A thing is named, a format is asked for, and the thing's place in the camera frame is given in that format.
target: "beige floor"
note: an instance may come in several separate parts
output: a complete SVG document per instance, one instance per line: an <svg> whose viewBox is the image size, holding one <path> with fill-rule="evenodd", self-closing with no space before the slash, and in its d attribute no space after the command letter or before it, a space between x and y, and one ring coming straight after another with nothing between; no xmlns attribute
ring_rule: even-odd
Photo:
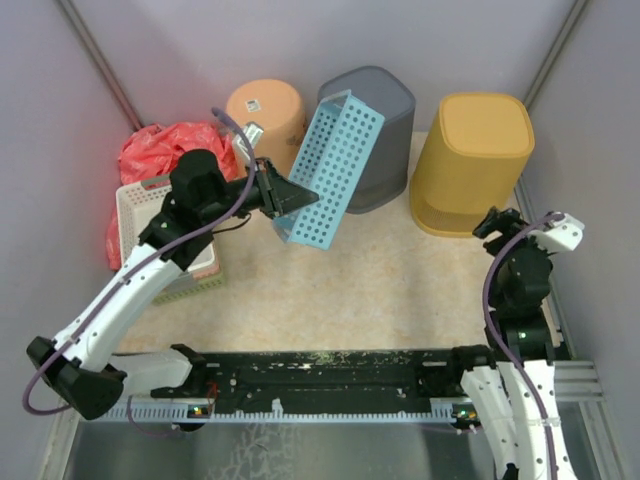
<svg viewBox="0 0 640 480"><path fill-rule="evenodd" d="M424 143L416 134L412 167ZM484 343L480 295L491 257L477 239L425 234L408 189L345 215L329 251L283 244L260 214L217 246L227 285L150 306L122 352L440 348Z"/></svg>

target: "blue plastic basket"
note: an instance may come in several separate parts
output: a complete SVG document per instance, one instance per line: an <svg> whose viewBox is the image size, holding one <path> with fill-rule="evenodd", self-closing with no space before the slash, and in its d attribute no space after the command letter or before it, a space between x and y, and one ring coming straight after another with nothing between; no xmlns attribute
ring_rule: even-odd
<svg viewBox="0 0 640 480"><path fill-rule="evenodd" d="M384 116L351 90L320 102L289 175L320 200L275 219L280 238L323 250L331 246L383 123Z"/></svg>

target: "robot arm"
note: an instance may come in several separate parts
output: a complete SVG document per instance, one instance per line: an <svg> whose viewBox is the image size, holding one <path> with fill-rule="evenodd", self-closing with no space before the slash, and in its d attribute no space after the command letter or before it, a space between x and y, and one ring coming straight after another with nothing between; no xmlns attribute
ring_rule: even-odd
<svg viewBox="0 0 640 480"><path fill-rule="evenodd" d="M295 211L318 200L318 195L289 182L268 160L259 168L243 204L236 211L245 217L259 209L269 218ZM199 356L184 346L152 354L113 356L118 344L153 298L185 271L211 243L207 231L155 258L131 276L132 269L190 232L208 225L227 212L246 188L248 179L227 183L217 159L207 150L185 153L170 175L172 191L162 209L140 235L122 269L95 300L52 340L36 337L27 354L41 368L58 349L62 354L46 369L43 378L86 419L106 413L123 395L183 385ZM113 293L114 285L121 283ZM96 306L102 305L86 329L76 337L79 325Z"/></svg>
<svg viewBox="0 0 640 480"><path fill-rule="evenodd" d="M492 209L474 235L486 238L496 231L501 233L484 245L487 252L496 256L525 227L527 224L515 210ZM554 349L541 305L550 292L552 264L548 257L573 251L582 240L583 229L581 222L565 214L561 220L531 231L507 253L490 285L491 320L536 392L530 391L516 365L506 361L488 329L487 339L493 351L479 347L480 350L473 350L473 361L462 364L461 386L482 420L496 472L503 480L576 479L560 425L554 392ZM534 400L536 394L542 401L545 418ZM546 435L549 427L556 477L551 473Z"/></svg>

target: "white wall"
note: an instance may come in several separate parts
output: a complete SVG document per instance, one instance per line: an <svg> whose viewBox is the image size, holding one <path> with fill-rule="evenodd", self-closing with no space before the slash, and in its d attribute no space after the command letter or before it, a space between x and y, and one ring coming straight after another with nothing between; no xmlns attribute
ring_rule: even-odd
<svg viewBox="0 0 640 480"><path fill-rule="evenodd" d="M76 0L147 122L210 119L240 84L290 82L307 110L352 68L389 69L416 128L460 90L524 96L573 0Z"/></svg>
<svg viewBox="0 0 640 480"><path fill-rule="evenodd" d="M104 234L127 123L54 2L0 15L0 478L33 479L51 418L27 415L25 349L108 280ZM57 405L42 388L40 408Z"/></svg>
<svg viewBox="0 0 640 480"><path fill-rule="evenodd" d="M640 2L594 1L532 109L524 174L538 214L586 223L555 260L578 353L593 358L640 478Z"/></svg>

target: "gray trash bin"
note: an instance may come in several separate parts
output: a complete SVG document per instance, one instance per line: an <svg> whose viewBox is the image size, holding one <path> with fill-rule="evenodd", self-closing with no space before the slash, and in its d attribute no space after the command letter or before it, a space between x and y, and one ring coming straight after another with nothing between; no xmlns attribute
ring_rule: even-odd
<svg viewBox="0 0 640 480"><path fill-rule="evenodd" d="M393 200L407 186L416 99L400 80L384 68L366 66L326 82L318 91L318 102L347 89L385 117L382 131L347 208L349 213L366 213Z"/></svg>

